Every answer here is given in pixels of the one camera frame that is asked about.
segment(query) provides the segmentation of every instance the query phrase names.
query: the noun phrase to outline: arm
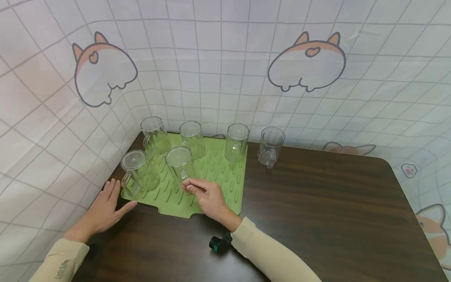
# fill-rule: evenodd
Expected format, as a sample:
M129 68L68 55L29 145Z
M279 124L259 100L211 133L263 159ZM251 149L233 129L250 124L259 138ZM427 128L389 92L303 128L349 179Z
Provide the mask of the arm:
M295 253L261 232L247 217L236 215L224 200L216 183L187 179L182 189L193 193L207 216L232 232L232 245L271 281L321 282L318 276Z
M105 184L83 217L53 245L30 282L72 280L89 251L86 245L89 238L108 230L136 206L136 201L128 202L120 210L115 211L119 192L119 180L112 179Z

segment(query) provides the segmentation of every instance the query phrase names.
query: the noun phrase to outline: cat ear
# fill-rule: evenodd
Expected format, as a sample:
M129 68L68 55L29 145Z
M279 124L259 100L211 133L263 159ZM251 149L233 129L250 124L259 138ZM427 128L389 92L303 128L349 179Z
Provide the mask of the cat ear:
M322 150L323 151L330 151L330 150L332 150L332 149L335 149L335 148L342 148L343 146L341 146L340 144L338 144L338 143L335 143L335 142L329 142L329 143L327 143L326 145L324 145L324 147L322 148Z
M376 145L364 145L364 146L359 146L359 147L355 147L357 149L357 151L359 152L359 154L361 156L364 156L368 153L370 153L372 150L374 150L376 148Z
M74 52L75 61L78 62L80 59L80 55L82 54L83 50L80 46L78 46L77 43L72 44L72 51Z
M336 32L336 33L332 34L332 36L329 37L329 39L327 41L338 46L340 44L340 38L341 38L340 33Z
M108 40L101 34L100 32L96 31L94 33L94 40L96 43L108 43Z
M308 32L307 31L304 31L303 33L301 33L301 35L299 35L298 39L296 40L296 42L293 45L301 44L304 42L308 42Z
M417 215L429 218L441 226L445 220L445 209L442 205L435 204L420 210Z

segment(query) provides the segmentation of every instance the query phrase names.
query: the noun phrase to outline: left hand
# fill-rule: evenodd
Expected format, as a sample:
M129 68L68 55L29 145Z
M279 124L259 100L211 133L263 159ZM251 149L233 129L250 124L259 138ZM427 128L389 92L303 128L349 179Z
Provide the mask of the left hand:
M115 225L137 204L136 201L131 201L116 211L119 192L120 180L107 181L83 217L64 234L63 238L86 243L92 235L107 231Z

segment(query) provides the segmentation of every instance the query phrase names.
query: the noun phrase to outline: hand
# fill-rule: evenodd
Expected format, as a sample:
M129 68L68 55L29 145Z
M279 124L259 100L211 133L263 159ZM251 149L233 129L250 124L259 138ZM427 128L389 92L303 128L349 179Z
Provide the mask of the hand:
M107 181L83 217L64 234L63 238L86 243L92 235L102 233L115 225L137 204L136 201L128 202L116 211L119 192L120 180Z
M221 223L230 232L235 232L243 221L227 206L221 187L217 183L188 178L183 181L182 189L194 194L206 216Z

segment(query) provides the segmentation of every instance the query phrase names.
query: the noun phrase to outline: black clip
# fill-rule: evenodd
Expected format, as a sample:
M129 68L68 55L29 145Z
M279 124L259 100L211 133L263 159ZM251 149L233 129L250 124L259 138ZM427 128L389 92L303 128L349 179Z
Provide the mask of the black clip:
M210 248L213 249L213 251L220 253L227 250L231 244L232 244L232 235L230 234L230 232L226 232L224 234L224 237L222 237L222 239L213 236L212 239L210 240L209 246Z

